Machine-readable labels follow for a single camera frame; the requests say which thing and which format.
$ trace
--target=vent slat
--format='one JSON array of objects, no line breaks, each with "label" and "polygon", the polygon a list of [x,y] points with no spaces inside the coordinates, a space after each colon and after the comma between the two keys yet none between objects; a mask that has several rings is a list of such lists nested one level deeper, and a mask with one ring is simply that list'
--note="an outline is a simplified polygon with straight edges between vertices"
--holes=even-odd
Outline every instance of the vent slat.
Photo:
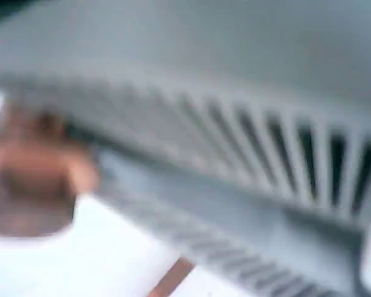
[{"label": "vent slat", "polygon": [[196,104],[193,103],[191,98],[181,98],[181,108],[185,112],[185,115],[189,118],[189,121],[194,125],[196,133],[200,135],[203,143],[207,145],[208,155],[214,155],[216,160],[220,163],[228,164],[229,160],[226,158],[221,147],[216,143],[211,132],[203,121],[202,115],[198,111]]},{"label": "vent slat", "polygon": [[234,153],[234,150],[228,144],[225,136],[222,135],[222,132],[220,131],[217,124],[212,120],[211,116],[209,115],[208,108],[206,106],[195,105],[195,110],[200,116],[204,125],[207,127],[212,138],[215,140],[217,146],[225,154],[226,159],[228,160],[232,168],[244,168],[244,164],[242,163],[241,159]]},{"label": "vent slat", "polygon": [[251,167],[246,156],[243,154],[242,149],[239,147],[239,143],[236,140],[233,131],[229,127],[229,123],[224,117],[222,109],[223,106],[219,108],[217,105],[209,105],[209,116],[220,131],[223,140],[226,141],[226,145],[228,145],[228,148],[231,150],[231,155],[240,160],[239,167],[243,169],[241,172],[251,178],[251,176],[254,175],[254,168]]},{"label": "vent slat", "polygon": [[283,196],[288,197],[291,193],[289,180],[286,175],[286,170],[280,161],[275,144],[270,137],[264,114],[261,111],[254,111],[250,119],[254,123],[258,138],[261,140],[263,149],[268,156],[268,161],[270,162],[271,168],[273,168],[273,174],[277,180],[278,186],[282,190]]},{"label": "vent slat", "polygon": [[260,159],[257,157],[258,153],[254,149],[254,147],[250,144],[247,140],[246,135],[244,134],[241,126],[239,125],[239,121],[236,118],[233,110],[225,109],[224,116],[229,123],[229,127],[234,134],[237,142],[239,143],[239,147],[243,151],[247,161],[249,162],[250,166],[255,170],[256,178],[261,182],[261,187],[263,188],[272,188],[272,183],[264,169],[264,165],[261,163]]},{"label": "vent slat", "polygon": [[187,131],[190,139],[192,140],[192,145],[195,146],[195,151],[198,155],[203,155],[204,158],[211,160],[215,157],[215,150],[210,147],[209,142],[201,134],[201,130],[197,128],[195,123],[190,119],[188,115],[185,114],[183,109],[180,109],[177,105],[173,103],[167,103],[169,108],[173,111],[174,115],[177,117],[184,130]]},{"label": "vent slat", "polygon": [[283,118],[283,134],[288,146],[292,170],[297,184],[298,195],[305,205],[313,204],[312,189],[307,179],[307,164],[297,135],[297,127],[291,118]]},{"label": "vent slat", "polygon": [[349,135],[346,141],[344,165],[339,192],[340,215],[350,218],[357,186],[359,170],[362,165],[363,138],[358,132]]},{"label": "vent slat", "polygon": [[317,197],[322,210],[331,210],[331,152],[330,135],[326,127],[315,123],[313,133],[313,153],[317,170]]}]

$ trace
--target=vent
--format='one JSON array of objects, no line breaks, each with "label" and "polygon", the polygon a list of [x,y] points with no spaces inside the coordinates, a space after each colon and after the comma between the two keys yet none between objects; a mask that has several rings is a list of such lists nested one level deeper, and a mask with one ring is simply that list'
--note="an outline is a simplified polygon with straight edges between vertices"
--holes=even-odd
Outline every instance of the vent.
[{"label": "vent", "polygon": [[[371,199],[367,121],[355,126],[351,116],[322,117],[313,108],[225,98],[231,96],[228,92],[218,96],[164,85],[123,82],[113,87],[6,77],[0,75],[0,86],[21,93],[30,104],[55,106],[94,131],[160,160],[347,226],[369,223],[360,219],[371,217],[365,209]],[[59,99],[66,105],[58,104]]]},{"label": "vent", "polygon": [[[220,231],[198,218],[163,205],[152,197],[123,194],[110,198],[118,190],[104,187],[103,202],[120,208],[139,225],[183,251],[189,259],[208,265],[236,282],[253,296],[264,297],[343,297],[341,293],[306,279],[280,263],[251,252],[242,244],[234,244]],[[172,228],[157,228],[170,223]]]}]

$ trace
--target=orange object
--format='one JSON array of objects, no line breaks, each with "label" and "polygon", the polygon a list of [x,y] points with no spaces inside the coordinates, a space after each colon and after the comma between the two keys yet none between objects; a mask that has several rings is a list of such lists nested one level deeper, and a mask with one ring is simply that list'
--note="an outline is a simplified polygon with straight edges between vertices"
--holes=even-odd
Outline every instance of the orange object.
[{"label": "orange object", "polygon": [[60,118],[8,106],[0,114],[0,235],[41,236],[72,222],[77,194],[96,187],[88,153]]}]

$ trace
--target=gray surface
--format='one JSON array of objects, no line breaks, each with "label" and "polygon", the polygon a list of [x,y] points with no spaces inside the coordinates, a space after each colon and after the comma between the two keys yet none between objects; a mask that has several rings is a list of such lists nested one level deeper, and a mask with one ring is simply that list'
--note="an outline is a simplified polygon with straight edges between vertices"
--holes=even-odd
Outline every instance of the gray surface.
[{"label": "gray surface", "polygon": [[302,218],[263,198],[251,199],[249,194],[173,168],[110,154],[102,164],[119,178],[125,193],[157,197],[319,285],[357,295],[357,233]]},{"label": "gray surface", "polygon": [[366,104],[371,1],[58,0],[0,26],[0,66],[72,60],[109,67],[101,76],[137,61]]}]

